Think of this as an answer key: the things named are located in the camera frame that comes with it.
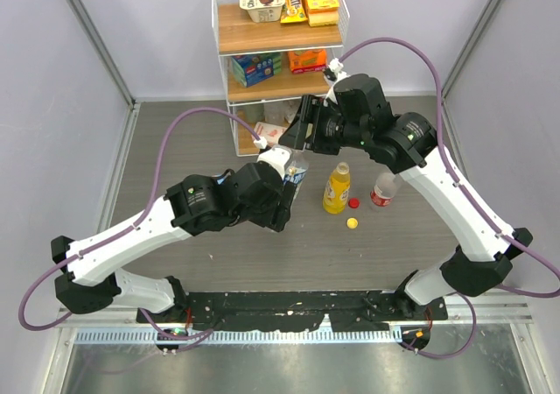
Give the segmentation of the small blue-label water bottle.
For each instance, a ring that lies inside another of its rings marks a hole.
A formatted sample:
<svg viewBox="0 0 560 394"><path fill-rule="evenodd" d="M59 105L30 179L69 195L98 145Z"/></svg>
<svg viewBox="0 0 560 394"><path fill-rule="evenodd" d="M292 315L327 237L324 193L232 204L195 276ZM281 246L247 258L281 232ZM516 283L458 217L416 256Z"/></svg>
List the small blue-label water bottle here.
<svg viewBox="0 0 560 394"><path fill-rule="evenodd" d="M299 189L308 171L309 162L305 159L302 151L290 148L287 148L287 151L290 154L290 158L284 168L283 189L286 191L289 188L294 188L291 198L291 201L294 201L298 196Z"/></svg>

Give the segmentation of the yellow juice bottle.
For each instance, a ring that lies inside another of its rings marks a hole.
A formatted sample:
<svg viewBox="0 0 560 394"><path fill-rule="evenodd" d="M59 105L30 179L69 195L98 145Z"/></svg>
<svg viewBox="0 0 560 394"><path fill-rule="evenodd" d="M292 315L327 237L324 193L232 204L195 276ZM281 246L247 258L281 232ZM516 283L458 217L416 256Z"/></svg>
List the yellow juice bottle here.
<svg viewBox="0 0 560 394"><path fill-rule="evenodd" d="M349 165L346 162L339 162L326 182L322 200L323 209L331 215L342 213L347 206L350 186Z"/></svg>

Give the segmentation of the yellow bottle cap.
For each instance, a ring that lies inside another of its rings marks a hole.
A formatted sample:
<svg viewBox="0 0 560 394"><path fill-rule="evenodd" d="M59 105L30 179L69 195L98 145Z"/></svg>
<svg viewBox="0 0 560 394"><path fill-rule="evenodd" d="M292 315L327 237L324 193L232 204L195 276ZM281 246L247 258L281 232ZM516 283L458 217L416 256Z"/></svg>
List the yellow bottle cap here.
<svg viewBox="0 0 560 394"><path fill-rule="evenodd" d="M355 218L348 218L346 225L349 229L356 229L358 227L358 221Z"/></svg>

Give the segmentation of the red bottle cap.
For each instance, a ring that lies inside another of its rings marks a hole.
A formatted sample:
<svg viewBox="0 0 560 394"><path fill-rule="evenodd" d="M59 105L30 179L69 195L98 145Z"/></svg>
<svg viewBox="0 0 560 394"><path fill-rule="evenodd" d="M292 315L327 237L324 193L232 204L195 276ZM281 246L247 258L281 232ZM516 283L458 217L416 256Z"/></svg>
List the red bottle cap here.
<svg viewBox="0 0 560 394"><path fill-rule="evenodd" d="M360 201L357 198L351 198L348 201L348 206L350 208L358 208L360 206Z"/></svg>

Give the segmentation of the clear red-label water bottle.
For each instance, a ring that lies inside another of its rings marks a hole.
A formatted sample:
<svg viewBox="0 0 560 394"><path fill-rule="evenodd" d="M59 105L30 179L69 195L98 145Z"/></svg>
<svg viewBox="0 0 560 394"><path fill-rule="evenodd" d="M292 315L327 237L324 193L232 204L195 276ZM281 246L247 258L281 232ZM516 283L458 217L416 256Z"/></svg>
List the clear red-label water bottle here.
<svg viewBox="0 0 560 394"><path fill-rule="evenodd" d="M403 180L400 175L382 172L370 192L372 208L386 208L395 198Z"/></svg>

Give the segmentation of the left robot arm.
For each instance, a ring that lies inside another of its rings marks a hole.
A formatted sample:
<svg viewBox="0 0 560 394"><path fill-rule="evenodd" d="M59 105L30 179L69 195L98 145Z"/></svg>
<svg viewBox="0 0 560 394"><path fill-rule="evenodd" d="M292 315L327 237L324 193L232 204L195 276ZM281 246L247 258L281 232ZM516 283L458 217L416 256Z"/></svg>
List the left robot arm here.
<svg viewBox="0 0 560 394"><path fill-rule="evenodd" d="M147 278L124 265L165 245L205 232L252 222L276 232L291 217L297 187L265 162L248 163L220 176L190 175L141 212L84 240L52 241L55 261L67 258L55 294L71 313L110 305L141 308L177 322L186 315L186 294L173 277Z"/></svg>

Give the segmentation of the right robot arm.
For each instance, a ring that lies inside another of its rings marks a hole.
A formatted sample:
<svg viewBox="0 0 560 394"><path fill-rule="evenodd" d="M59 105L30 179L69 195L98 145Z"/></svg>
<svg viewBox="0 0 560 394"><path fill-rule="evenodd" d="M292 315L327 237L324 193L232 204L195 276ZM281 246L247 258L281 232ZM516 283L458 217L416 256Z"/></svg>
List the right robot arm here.
<svg viewBox="0 0 560 394"><path fill-rule="evenodd" d="M367 74L337 81L327 97L304 95L294 120L279 138L291 149L336 155L343 147L362 149L376 163L415 188L455 235L455 252L429 269L414 271L395 291L395 309L413 320L431 301L457 292L476 297L500 285L531 243L525 228L506 223L492 229L492 210L478 196L467 198L446 167L437 131L416 112L394 115L381 83Z"/></svg>

